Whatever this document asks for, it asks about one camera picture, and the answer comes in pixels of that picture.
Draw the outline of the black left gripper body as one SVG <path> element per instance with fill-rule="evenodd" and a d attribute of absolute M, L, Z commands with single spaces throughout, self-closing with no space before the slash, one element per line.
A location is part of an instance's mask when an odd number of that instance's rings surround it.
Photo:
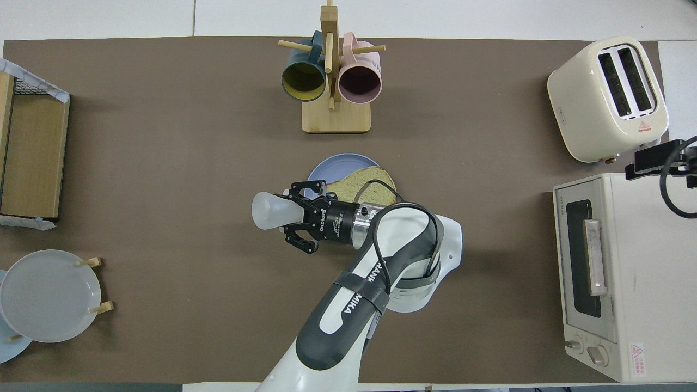
<path fill-rule="evenodd" d="M 317 241 L 330 240 L 353 244 L 353 222 L 359 205 L 334 199 L 312 199 L 317 212 L 311 213 L 311 237 Z"/>

